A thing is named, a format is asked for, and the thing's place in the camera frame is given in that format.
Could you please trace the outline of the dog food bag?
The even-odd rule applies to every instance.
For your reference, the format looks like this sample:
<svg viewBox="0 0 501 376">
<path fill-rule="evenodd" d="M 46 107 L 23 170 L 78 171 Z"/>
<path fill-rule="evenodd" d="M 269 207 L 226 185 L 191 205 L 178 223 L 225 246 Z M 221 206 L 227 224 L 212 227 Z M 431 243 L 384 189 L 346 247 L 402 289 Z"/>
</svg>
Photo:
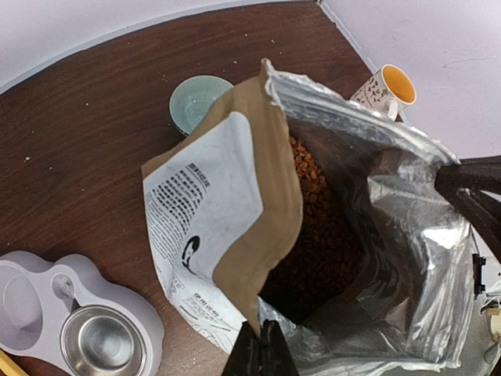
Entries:
<svg viewBox="0 0 501 376">
<path fill-rule="evenodd" d="M 158 280 L 227 352 L 243 324 L 277 322 L 302 375 L 457 368 L 476 244 L 434 187 L 457 163 L 420 130 L 263 60 L 142 167 Z"/>
</svg>

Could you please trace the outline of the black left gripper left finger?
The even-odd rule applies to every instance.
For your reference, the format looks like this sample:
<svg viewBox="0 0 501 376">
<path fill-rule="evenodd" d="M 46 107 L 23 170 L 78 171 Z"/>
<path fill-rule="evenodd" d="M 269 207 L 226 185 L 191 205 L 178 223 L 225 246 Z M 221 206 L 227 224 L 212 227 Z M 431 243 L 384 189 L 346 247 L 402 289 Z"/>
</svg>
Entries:
<svg viewBox="0 0 501 376">
<path fill-rule="evenodd" d="M 222 376 L 258 376 L 260 342 L 252 326 L 242 324 L 235 345 L 222 371 Z"/>
</svg>

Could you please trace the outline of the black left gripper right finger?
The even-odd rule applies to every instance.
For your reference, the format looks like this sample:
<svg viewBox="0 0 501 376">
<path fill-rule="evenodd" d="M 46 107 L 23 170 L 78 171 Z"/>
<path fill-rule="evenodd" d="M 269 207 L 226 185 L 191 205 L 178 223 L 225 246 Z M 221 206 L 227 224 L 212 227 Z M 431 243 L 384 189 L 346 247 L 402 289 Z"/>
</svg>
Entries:
<svg viewBox="0 0 501 376">
<path fill-rule="evenodd" d="M 299 375 L 281 327 L 275 320 L 265 320 L 261 328 L 260 375 Z"/>
</svg>

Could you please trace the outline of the yellow plastic scoop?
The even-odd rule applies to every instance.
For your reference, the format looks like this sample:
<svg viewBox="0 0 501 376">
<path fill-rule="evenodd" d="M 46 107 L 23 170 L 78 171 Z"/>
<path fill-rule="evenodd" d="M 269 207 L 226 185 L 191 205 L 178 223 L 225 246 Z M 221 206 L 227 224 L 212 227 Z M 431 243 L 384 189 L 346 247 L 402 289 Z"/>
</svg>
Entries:
<svg viewBox="0 0 501 376">
<path fill-rule="evenodd" d="M 5 352 L 0 350 L 0 368 L 6 376 L 27 376 L 27 373 L 18 366 Z"/>
</svg>

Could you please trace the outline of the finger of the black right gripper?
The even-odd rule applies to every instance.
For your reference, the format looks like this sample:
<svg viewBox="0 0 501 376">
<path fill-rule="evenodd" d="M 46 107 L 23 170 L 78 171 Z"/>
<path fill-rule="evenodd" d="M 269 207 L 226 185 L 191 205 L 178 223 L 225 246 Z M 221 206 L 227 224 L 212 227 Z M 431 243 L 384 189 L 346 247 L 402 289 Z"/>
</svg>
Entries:
<svg viewBox="0 0 501 376">
<path fill-rule="evenodd" d="M 490 250 L 500 249 L 500 156 L 442 166 L 435 189 L 477 230 Z"/>
</svg>

